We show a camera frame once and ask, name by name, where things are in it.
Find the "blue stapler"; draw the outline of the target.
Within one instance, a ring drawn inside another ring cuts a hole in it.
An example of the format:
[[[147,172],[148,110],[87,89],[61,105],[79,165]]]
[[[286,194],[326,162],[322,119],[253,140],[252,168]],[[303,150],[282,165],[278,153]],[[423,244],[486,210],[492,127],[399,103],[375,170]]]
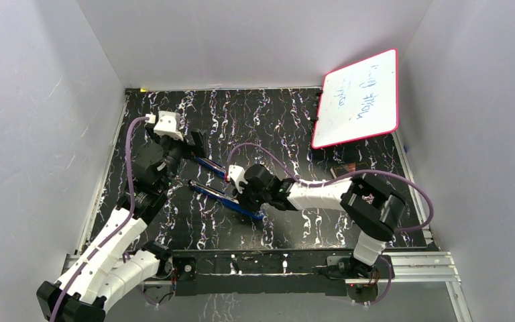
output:
[[[210,170],[211,172],[214,172],[219,178],[226,178],[226,170],[220,164],[217,164],[216,162],[209,160],[207,158],[200,158],[197,156],[194,157],[194,161],[198,163],[200,166]]]
[[[218,202],[220,202],[224,207],[236,211],[240,214],[246,215],[252,219],[262,220],[265,217],[265,213],[263,211],[253,212],[248,209],[243,208],[238,200],[234,197],[225,194],[222,191],[218,191],[209,186],[203,185],[195,180],[188,181],[188,187],[197,193],[210,197]]]

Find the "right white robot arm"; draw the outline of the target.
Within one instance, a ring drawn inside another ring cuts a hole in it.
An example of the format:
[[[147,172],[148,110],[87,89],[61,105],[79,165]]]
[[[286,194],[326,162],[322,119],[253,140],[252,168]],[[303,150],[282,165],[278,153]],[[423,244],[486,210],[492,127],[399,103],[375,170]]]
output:
[[[265,166],[255,164],[247,169],[230,165],[227,177],[235,185],[235,198],[249,211],[259,211],[268,204],[280,211],[346,212],[361,230],[351,259],[351,270],[360,278],[376,271],[377,259],[392,241],[406,211],[405,199],[372,174],[335,182],[298,182],[293,178],[281,180]]]

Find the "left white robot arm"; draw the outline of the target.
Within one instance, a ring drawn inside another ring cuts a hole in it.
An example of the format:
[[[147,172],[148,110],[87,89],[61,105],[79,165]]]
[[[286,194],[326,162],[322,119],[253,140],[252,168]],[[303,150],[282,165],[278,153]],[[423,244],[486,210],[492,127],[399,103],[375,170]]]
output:
[[[125,138],[127,186],[98,236],[55,282],[43,282],[36,292],[47,321],[104,321],[116,302],[151,277],[172,275],[172,251],[149,241],[131,259],[129,245],[146,230],[168,200],[168,190],[183,160],[207,155],[207,134],[146,126],[151,141],[131,150],[134,126]]]

